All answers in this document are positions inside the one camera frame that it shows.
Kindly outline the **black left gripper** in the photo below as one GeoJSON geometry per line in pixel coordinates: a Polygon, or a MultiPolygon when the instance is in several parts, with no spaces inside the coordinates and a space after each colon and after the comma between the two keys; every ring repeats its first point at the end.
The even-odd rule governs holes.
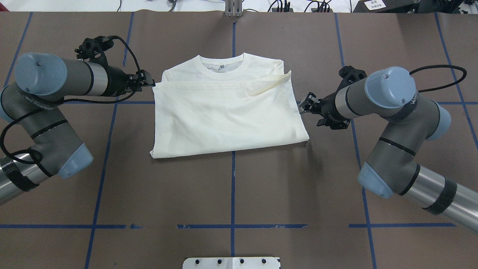
{"type": "Polygon", "coordinates": [[[142,92],[144,87],[155,87],[154,79],[145,70],[126,74],[117,67],[108,67],[108,97],[118,97],[130,92],[142,92]]]}

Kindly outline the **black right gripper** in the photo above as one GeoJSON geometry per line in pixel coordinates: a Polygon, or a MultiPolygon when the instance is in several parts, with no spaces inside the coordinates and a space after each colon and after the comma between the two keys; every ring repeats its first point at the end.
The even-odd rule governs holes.
{"type": "Polygon", "coordinates": [[[327,126],[332,130],[347,129],[350,119],[342,116],[336,107],[336,93],[332,93],[322,99],[309,92],[305,99],[299,104],[300,114],[311,113],[320,115],[323,119],[317,122],[318,127],[327,126]]]}

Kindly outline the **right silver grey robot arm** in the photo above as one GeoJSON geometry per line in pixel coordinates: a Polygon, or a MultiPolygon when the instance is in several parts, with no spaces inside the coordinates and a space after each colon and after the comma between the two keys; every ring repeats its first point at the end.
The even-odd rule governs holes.
{"type": "Polygon", "coordinates": [[[424,141],[447,132],[451,116],[417,90],[412,74],[389,67],[367,75],[345,66],[335,92],[321,99],[310,92],[299,111],[320,115],[317,126],[332,130],[347,129],[352,119],[370,114],[385,119],[388,124],[357,176],[360,185],[383,198],[405,197],[476,233],[477,193],[414,161],[424,141]]]}

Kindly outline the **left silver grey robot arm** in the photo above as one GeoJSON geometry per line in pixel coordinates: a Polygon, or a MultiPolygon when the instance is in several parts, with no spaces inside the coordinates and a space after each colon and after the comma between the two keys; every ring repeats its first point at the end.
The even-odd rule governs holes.
{"type": "Polygon", "coordinates": [[[51,53],[25,53],[15,66],[15,80],[1,91],[1,204],[38,187],[55,175],[67,179],[93,162],[93,156],[59,106],[81,96],[132,96],[153,87],[149,72],[126,74],[121,69],[92,61],[63,59],[51,53]],[[20,124],[33,140],[27,149],[8,152],[4,140],[20,124]]]}

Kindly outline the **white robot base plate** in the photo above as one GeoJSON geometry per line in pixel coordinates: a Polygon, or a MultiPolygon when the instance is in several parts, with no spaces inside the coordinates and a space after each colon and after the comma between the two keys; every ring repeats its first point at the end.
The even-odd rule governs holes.
{"type": "Polygon", "coordinates": [[[183,269],[281,269],[279,257],[190,257],[183,269]]]}

